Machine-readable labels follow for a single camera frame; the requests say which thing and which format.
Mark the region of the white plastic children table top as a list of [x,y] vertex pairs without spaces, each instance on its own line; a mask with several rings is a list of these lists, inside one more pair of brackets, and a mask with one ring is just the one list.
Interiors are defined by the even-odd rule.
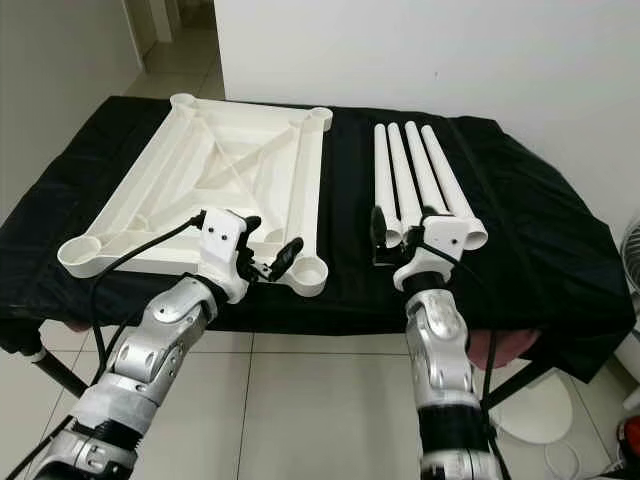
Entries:
[[68,239],[58,261],[90,278],[109,265],[123,271],[196,273],[200,232],[192,216],[224,209],[260,216],[250,238],[262,261],[301,237],[305,247],[275,284],[314,297],[329,269],[319,252],[323,143],[328,108],[279,108],[197,99],[177,93],[170,111],[82,236]]

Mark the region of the black tablecloth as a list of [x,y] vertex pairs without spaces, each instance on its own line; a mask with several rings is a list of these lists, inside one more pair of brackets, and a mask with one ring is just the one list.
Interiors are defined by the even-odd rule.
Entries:
[[[0,228],[0,298],[23,320],[137,323],[173,276],[115,271],[96,292],[56,259],[86,232],[169,113],[161,99],[111,96],[20,198]],[[372,128],[430,125],[451,161],[488,242],[462,257],[451,282],[474,329],[545,329],[559,370],[590,381],[635,324],[625,266],[595,218],[554,166],[492,119],[425,111],[333,108],[323,143],[319,252],[329,266],[323,293],[253,285],[212,323],[218,332],[292,335],[402,333],[403,303],[390,271],[372,265]]]

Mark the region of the pink plastic object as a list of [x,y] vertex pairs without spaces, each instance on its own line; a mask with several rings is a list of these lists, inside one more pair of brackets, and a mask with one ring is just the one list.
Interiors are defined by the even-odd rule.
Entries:
[[536,364],[547,364],[552,369],[557,369],[553,357],[547,357],[540,351],[547,346],[544,338],[547,337],[545,329],[515,329],[515,330],[490,330],[472,329],[468,333],[467,356],[471,365],[476,370],[484,371],[489,365],[489,344],[494,348],[494,369],[504,369],[512,365],[516,358],[524,358]]

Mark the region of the black metal table leg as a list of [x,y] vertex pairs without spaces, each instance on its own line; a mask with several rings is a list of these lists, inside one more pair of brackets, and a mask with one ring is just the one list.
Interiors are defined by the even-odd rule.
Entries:
[[567,392],[568,384],[562,371],[550,364],[516,358],[503,367],[497,367],[490,375],[490,389],[481,399],[485,410],[493,410],[498,404],[534,392],[556,392],[556,387]]
[[51,353],[44,344],[35,342],[32,346],[15,347],[14,352],[29,364],[44,372],[54,380],[61,388],[67,390],[72,396],[79,398],[86,392],[88,385],[73,370],[70,370],[58,356]]

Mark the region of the grey fan grille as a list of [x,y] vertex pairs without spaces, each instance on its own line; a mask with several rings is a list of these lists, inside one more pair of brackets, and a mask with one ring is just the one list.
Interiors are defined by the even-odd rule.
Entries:
[[640,300],[640,214],[631,220],[622,234],[620,255],[632,296]]

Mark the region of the white round fan base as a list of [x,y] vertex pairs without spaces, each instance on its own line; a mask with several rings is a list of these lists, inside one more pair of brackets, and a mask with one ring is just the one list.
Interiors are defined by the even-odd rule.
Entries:
[[567,392],[534,392],[498,404],[492,413],[502,433],[518,442],[549,445],[566,439],[573,428],[573,402]]

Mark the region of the red object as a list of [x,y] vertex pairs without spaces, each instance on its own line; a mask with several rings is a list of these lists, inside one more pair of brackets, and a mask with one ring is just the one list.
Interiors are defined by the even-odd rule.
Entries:
[[640,462],[640,413],[628,416],[620,425],[620,448],[628,457]]

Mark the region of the white door frame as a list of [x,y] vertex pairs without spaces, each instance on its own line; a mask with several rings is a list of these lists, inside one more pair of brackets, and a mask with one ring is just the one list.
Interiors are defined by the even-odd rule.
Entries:
[[138,51],[155,44],[172,44],[177,38],[178,20],[170,15],[169,0],[123,0],[125,14]]

